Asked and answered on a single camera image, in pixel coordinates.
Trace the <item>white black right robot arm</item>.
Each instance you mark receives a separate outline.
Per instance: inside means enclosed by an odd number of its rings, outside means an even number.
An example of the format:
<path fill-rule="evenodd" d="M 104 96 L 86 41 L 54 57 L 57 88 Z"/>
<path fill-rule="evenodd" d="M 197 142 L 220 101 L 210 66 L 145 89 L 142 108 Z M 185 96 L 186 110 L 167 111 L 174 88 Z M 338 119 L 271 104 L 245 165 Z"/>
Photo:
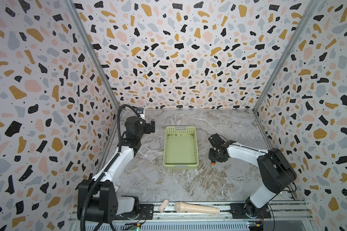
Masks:
<path fill-rule="evenodd" d="M 269 218 L 267 204 L 296 180 L 296 172 L 283 153 L 277 148 L 256 149 L 236 141 L 225 141 L 217 133 L 211 135 L 208 141 L 212 146 L 208 156 L 212 164 L 224 163 L 229 158 L 234 158 L 252 164 L 260 171 L 260 187 L 244 203 L 230 204 L 233 218 Z"/>

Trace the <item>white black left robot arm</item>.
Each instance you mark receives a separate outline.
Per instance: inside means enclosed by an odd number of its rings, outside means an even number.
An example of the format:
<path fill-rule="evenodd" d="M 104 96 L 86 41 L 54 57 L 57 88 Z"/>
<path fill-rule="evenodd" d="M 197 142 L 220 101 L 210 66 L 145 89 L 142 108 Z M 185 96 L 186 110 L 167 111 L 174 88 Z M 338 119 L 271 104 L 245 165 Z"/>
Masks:
<path fill-rule="evenodd" d="M 155 121 L 147 123 L 132 116 L 127 118 L 125 128 L 121 144 L 112 158 L 94 177 L 79 184 L 77 218 L 82 224 L 87 221 L 111 223 L 117 216 L 135 219 L 139 214 L 138 197 L 118 197 L 115 182 L 136 156 L 142 137 L 155 132 Z"/>

